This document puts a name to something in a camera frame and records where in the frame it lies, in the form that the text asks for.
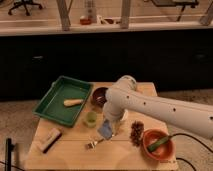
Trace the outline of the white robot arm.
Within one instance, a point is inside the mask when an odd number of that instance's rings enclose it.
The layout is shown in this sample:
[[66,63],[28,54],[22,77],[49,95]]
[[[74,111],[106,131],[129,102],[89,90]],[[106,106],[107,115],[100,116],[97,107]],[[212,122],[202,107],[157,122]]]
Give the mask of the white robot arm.
[[147,96],[139,93],[130,75],[119,78],[106,91],[103,114],[111,123],[119,121],[125,110],[143,113],[173,124],[207,139],[213,138],[213,106]]

